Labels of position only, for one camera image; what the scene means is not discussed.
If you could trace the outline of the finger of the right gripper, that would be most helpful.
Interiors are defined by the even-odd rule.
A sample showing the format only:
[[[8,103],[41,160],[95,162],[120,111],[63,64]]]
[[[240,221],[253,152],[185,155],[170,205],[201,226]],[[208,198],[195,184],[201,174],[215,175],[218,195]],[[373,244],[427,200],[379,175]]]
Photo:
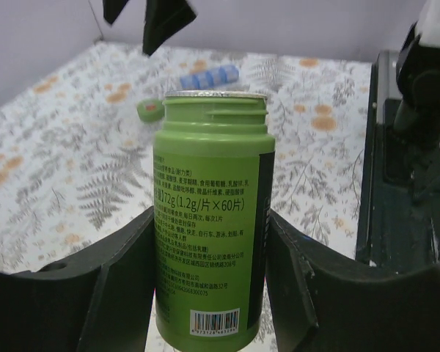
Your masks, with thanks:
[[[197,17],[186,0],[148,0],[144,19],[142,51],[151,56],[170,37]]]
[[[102,0],[104,21],[113,25],[128,2],[129,0]]]

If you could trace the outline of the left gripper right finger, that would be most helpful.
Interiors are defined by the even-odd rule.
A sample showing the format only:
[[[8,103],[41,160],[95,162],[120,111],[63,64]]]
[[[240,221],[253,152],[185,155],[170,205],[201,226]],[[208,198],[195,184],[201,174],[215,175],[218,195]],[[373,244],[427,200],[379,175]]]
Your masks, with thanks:
[[[266,279],[280,351],[440,351],[440,264],[371,267],[272,213]]]

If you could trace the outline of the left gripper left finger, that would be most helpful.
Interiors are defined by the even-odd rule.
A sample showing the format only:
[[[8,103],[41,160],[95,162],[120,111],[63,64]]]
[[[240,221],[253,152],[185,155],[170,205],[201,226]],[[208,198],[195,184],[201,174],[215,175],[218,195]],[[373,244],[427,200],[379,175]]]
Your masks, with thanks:
[[[0,351],[143,351],[154,251],[146,210],[39,271],[0,272]]]

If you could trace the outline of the green bottle cap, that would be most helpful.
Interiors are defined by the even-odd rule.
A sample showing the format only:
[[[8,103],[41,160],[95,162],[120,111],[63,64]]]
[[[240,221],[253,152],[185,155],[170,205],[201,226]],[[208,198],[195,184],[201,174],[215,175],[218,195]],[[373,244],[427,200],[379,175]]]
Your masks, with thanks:
[[[142,122],[152,123],[164,118],[164,105],[160,99],[145,99],[137,103],[136,111]]]

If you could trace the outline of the green pill bottle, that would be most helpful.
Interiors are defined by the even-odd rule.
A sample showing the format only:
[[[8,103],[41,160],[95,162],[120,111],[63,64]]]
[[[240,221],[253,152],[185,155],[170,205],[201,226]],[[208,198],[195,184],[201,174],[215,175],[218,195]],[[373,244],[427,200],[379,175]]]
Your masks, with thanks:
[[[263,305],[275,139],[264,95],[166,95],[153,144],[156,326],[178,351],[239,351]]]

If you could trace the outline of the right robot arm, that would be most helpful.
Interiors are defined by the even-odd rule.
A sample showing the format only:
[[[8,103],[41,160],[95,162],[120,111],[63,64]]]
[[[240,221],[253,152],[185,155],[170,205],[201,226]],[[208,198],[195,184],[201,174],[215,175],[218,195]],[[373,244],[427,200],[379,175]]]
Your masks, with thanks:
[[[144,13],[142,51],[151,56],[166,40],[194,21],[197,14],[188,1],[147,1]],[[252,135],[252,118],[258,110],[265,116],[265,98],[245,92],[219,92],[217,87],[236,82],[234,65],[201,69],[179,78],[179,99],[189,106],[219,99],[213,112],[186,112],[180,120],[168,117],[157,135],[155,151],[193,158],[228,160],[259,153],[266,132]],[[396,80],[402,94],[399,118],[403,127],[402,148],[410,144],[421,153],[440,142],[440,49],[424,46],[411,28],[397,62]]]

